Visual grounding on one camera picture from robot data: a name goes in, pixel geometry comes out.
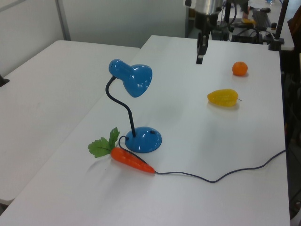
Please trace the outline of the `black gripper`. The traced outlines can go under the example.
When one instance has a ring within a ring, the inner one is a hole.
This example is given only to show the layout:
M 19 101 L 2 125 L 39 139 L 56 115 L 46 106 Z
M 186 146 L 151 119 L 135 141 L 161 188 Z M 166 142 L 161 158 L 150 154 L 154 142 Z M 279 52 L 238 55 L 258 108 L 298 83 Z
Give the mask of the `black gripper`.
M 197 59 L 196 59 L 197 64 L 203 63 L 203 57 L 208 49 L 210 31 L 216 28 L 217 19 L 218 19 L 217 13 L 206 15 L 204 13 L 199 13 L 196 11 L 194 26 L 195 28 L 200 30 L 200 32 L 198 33 L 198 40 L 197 40 Z

